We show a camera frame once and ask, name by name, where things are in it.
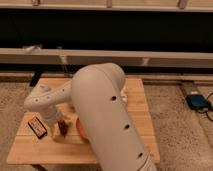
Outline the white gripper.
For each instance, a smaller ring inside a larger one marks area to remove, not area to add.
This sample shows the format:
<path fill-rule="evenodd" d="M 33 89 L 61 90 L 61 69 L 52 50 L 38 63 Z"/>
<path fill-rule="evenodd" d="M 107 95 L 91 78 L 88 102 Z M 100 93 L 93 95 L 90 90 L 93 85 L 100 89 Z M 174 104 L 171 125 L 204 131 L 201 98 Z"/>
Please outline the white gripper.
<path fill-rule="evenodd" d="M 58 136 L 58 128 L 59 128 L 58 127 L 58 122 L 60 120 L 64 120 L 68 124 L 68 126 L 69 126 L 70 119 L 67 116 L 65 116 L 65 115 L 62 115 L 62 116 L 60 116 L 60 117 L 58 117 L 58 118 L 56 118 L 54 120 L 50 120 L 47 123 L 47 125 L 49 126 L 49 132 L 50 132 L 50 136 L 51 136 L 52 139 L 55 139 Z"/>

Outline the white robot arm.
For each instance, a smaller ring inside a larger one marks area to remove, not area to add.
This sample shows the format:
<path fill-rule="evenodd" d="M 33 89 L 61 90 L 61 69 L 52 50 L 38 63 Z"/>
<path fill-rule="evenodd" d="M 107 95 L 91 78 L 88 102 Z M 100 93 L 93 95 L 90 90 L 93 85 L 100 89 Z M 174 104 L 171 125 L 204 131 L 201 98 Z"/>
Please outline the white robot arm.
<path fill-rule="evenodd" d="M 57 105 L 70 101 L 103 171 L 157 171 L 122 101 L 124 84 L 120 66 L 88 65 L 55 89 L 36 86 L 24 107 L 52 124 L 61 116 Z"/>

